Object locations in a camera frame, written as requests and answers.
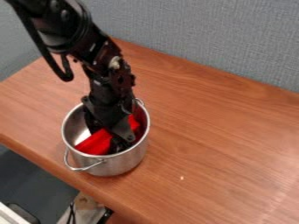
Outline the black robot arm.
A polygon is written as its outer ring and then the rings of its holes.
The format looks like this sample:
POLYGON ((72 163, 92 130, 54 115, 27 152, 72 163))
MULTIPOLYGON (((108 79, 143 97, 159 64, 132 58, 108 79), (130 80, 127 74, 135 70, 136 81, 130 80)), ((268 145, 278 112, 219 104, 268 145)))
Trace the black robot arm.
POLYGON ((21 20, 58 77, 74 80, 71 62, 82 65, 90 92, 82 97, 84 122, 92 138, 78 145, 88 154, 119 153, 132 146, 136 77, 122 49, 92 22, 80 0, 4 0, 21 20))

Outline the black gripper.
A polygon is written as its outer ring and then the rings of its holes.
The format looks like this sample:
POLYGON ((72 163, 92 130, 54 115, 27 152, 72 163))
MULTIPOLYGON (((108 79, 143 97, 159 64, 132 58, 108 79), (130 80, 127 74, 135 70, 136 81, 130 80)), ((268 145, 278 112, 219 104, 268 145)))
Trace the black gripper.
POLYGON ((118 97, 110 87, 94 87, 82 98, 90 133, 107 129, 112 134, 110 154, 127 150, 136 140, 128 124, 128 116, 134 112, 134 96, 132 91, 128 91, 124 97, 118 97))

